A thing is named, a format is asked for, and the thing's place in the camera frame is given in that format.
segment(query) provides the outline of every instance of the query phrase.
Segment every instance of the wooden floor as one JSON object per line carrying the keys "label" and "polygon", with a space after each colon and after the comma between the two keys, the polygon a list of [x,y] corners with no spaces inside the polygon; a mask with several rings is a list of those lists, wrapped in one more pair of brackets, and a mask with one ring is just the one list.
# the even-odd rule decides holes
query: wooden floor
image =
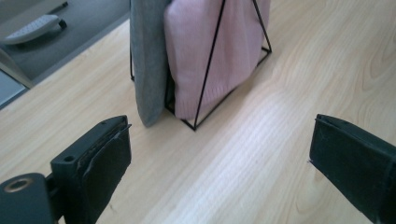
{"label": "wooden floor", "polygon": [[0,180],[50,173],[93,125],[133,124],[98,223],[370,223],[308,162],[316,114],[396,145],[396,1],[273,0],[274,53],[194,133],[137,116],[129,23],[0,111]]}

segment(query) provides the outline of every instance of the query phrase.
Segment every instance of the black wire stand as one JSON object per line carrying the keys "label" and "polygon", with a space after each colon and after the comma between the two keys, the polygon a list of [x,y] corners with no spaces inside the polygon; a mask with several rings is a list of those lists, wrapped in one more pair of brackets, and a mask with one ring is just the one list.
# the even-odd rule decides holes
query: black wire stand
{"label": "black wire stand", "polygon": [[[262,46],[262,51],[265,52],[265,55],[259,60],[257,66],[259,66],[271,53],[272,53],[272,48],[271,48],[271,44],[268,38],[268,34],[267,31],[265,30],[265,26],[264,23],[262,21],[262,14],[260,13],[259,7],[257,6],[257,2],[256,0],[252,0],[253,1],[253,5],[256,9],[256,13],[257,16],[259,17],[259,21],[260,21],[260,25],[262,26],[262,31],[264,32],[264,36],[265,36],[265,40],[267,42],[268,48],[263,47]],[[221,24],[221,18],[222,18],[222,14],[224,11],[224,6],[225,6],[226,0],[222,0],[221,3],[221,8],[220,8],[220,12],[219,12],[219,18],[218,18],[218,22],[216,25],[216,31],[215,31],[215,35],[213,37],[213,42],[212,42],[212,48],[210,50],[210,54],[209,54],[209,60],[207,62],[207,66],[206,66],[206,71],[205,71],[205,79],[204,79],[204,83],[202,86],[202,90],[201,90],[201,96],[200,96],[200,100],[198,103],[198,108],[197,108],[197,112],[195,114],[195,119],[193,121],[193,123],[191,123],[190,121],[186,120],[186,119],[181,119],[181,121],[183,121],[187,126],[189,126],[191,129],[193,129],[194,131],[196,131],[198,129],[198,127],[228,98],[228,96],[230,96],[230,94],[235,90],[233,89],[232,91],[230,91],[226,96],[224,96],[215,106],[213,106],[213,108],[200,120],[198,121],[199,118],[199,114],[201,112],[201,104],[202,104],[202,100],[204,98],[204,92],[205,92],[205,86],[206,86],[206,81],[207,81],[207,76],[209,74],[209,69],[210,69],[210,65],[212,63],[212,56],[213,56],[213,51],[215,49],[216,46],[216,41],[218,38],[218,33],[219,33],[219,27]],[[171,85],[171,77],[168,76],[167,81],[166,81],[166,91],[165,91],[165,108],[167,110],[169,110],[173,115],[175,115],[175,109],[172,107],[173,102],[175,101],[175,98],[171,98],[170,100],[168,100],[169,96],[168,96],[168,88]]]}

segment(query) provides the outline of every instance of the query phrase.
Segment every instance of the gray carpet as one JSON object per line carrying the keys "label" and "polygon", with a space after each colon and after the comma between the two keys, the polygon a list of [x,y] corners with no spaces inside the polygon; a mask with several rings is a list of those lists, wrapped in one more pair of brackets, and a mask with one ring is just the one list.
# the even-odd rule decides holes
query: gray carpet
{"label": "gray carpet", "polygon": [[38,83],[129,19],[129,10],[129,0],[68,0],[51,12],[66,21],[66,29],[57,26],[23,45],[0,48]]}

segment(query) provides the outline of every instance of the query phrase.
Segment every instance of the pink fabric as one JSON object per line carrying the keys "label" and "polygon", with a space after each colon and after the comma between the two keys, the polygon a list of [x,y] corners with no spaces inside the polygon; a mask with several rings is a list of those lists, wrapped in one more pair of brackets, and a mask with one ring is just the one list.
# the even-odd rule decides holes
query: pink fabric
{"label": "pink fabric", "polygon": [[[270,0],[257,2],[266,25]],[[221,0],[174,0],[165,10],[166,50],[179,119],[195,118],[220,7]],[[260,59],[263,37],[252,0],[227,0],[200,114],[250,76]]]}

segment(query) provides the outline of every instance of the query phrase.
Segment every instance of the gray fabric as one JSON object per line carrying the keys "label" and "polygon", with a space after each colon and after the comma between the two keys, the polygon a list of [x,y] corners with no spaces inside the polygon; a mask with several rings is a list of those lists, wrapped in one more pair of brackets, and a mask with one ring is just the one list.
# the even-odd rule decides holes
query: gray fabric
{"label": "gray fabric", "polygon": [[164,109],[169,65],[163,13],[171,0],[131,0],[131,51],[137,110],[147,127]]}

